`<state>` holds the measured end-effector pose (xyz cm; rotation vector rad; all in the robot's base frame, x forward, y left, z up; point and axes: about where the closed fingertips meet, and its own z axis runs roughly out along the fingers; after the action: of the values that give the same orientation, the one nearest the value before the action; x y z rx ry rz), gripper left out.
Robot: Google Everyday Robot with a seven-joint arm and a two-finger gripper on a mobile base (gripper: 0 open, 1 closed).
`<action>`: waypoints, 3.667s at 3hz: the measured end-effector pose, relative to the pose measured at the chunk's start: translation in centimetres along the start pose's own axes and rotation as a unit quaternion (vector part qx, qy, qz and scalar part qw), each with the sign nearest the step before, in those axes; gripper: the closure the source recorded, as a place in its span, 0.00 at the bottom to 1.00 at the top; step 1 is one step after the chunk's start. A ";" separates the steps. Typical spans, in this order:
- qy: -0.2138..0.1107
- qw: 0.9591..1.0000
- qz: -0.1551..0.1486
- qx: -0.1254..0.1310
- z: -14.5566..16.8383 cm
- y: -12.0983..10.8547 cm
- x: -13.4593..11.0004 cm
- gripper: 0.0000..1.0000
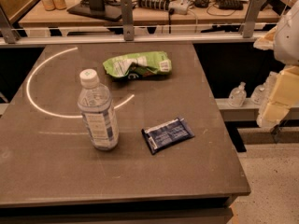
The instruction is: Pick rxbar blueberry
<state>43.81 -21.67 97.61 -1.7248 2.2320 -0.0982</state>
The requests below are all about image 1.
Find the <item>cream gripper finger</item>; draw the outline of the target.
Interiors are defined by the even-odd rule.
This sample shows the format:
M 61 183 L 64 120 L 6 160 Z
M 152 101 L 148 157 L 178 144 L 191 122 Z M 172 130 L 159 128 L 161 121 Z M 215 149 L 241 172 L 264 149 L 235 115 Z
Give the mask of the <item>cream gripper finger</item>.
M 253 47 L 256 49 L 261 50 L 273 50 L 274 49 L 274 37 L 277 31 L 277 27 L 272 28 L 270 31 L 268 31 L 264 36 L 258 38 L 254 44 Z
M 261 128 L 273 128 L 280 124 L 299 102 L 299 67 L 286 65 L 275 75 L 275 82 L 271 82 L 269 88 L 256 119 Z

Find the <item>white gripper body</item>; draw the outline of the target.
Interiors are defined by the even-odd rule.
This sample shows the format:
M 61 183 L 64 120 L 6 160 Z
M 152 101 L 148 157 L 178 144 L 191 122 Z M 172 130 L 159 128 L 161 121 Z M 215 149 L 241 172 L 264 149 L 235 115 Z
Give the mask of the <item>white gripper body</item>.
M 278 22 L 274 37 L 275 58 L 285 64 L 299 64 L 299 10 L 292 8 Z

